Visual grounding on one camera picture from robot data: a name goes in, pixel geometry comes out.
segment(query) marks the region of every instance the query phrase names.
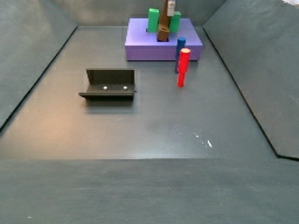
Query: purple box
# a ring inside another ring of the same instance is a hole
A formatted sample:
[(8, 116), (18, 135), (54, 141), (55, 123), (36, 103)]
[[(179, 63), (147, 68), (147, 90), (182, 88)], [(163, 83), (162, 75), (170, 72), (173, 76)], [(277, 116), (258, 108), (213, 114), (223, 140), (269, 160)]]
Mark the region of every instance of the purple box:
[(157, 33), (147, 32), (147, 18), (130, 18), (126, 35), (127, 60), (175, 60), (178, 38), (186, 37), (186, 47), (191, 49), (191, 60), (202, 56), (202, 40), (189, 18), (182, 18), (181, 29), (170, 34), (169, 42), (157, 41)]

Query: red cylinder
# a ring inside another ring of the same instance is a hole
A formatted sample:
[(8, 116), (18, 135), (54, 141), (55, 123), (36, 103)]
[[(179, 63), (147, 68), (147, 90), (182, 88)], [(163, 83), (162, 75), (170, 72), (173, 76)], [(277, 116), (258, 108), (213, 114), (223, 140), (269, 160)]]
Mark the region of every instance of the red cylinder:
[(181, 61), (179, 61), (179, 77), (178, 77), (178, 87), (183, 87), (185, 83), (185, 74), (189, 70), (190, 65), (190, 57), (191, 57), (191, 50), (189, 48), (183, 48), (181, 51)]

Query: dark gray bin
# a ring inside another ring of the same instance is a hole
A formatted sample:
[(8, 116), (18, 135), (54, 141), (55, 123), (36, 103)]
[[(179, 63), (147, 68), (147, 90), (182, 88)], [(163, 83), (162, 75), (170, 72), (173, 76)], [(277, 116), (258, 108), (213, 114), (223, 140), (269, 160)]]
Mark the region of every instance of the dark gray bin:
[(88, 90), (79, 95), (87, 99), (134, 98), (135, 97), (135, 70), (130, 68), (87, 69)]

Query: gray enclosure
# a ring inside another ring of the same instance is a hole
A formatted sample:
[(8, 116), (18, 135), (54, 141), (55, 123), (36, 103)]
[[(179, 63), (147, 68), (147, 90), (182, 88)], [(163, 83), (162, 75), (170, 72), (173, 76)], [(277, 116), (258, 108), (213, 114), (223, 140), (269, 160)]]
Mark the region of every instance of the gray enclosure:
[(0, 128), (76, 24), (48, 0), (0, 1)]
[(205, 30), (279, 155), (299, 157), (299, 10), (229, 0)]
[[(100, 27), (72, 35), (52, 1)], [(0, 0), (0, 126), (22, 102), (0, 132), (0, 223), (298, 224), (299, 164), (249, 107), (298, 157), (299, 11), (225, 2), (178, 0), (197, 25), (219, 10), (178, 88), (173, 61), (126, 58), (127, 20), (162, 0)], [(130, 106), (79, 97), (88, 67), (135, 69)]]
[[(146, 18), (150, 8), (162, 9), (165, 0), (52, 0), (79, 25), (123, 25), (130, 18)], [(178, 11), (195, 25), (203, 25), (227, 0), (177, 1)]]

